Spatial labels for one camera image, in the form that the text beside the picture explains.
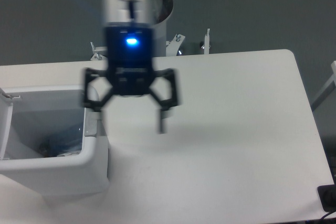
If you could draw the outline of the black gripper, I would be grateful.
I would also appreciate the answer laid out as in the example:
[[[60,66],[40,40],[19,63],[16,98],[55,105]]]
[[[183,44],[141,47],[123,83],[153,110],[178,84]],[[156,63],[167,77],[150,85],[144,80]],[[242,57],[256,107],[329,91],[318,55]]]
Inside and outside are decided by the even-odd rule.
[[[177,71],[173,68],[153,70],[153,29],[140,25],[109,26],[104,29],[107,46],[107,70],[84,68],[82,106],[101,112],[113,96],[141,96],[148,94],[159,106],[158,133],[165,133],[164,120],[171,108],[180,105]],[[110,89],[99,97],[92,85],[106,78]],[[166,98],[151,86],[156,79],[167,83]]]

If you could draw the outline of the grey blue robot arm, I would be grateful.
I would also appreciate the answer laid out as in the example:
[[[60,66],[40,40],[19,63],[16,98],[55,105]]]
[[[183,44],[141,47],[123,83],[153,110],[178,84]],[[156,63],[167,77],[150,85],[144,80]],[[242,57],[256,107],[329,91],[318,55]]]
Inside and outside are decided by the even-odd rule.
[[[155,0],[102,0],[104,55],[107,68],[87,68],[83,86],[104,77],[111,85],[102,100],[90,100],[83,95],[83,106],[100,112],[115,95],[141,97],[150,95],[159,105],[159,132],[164,132],[167,112],[179,105],[176,71],[172,68],[155,70]]]

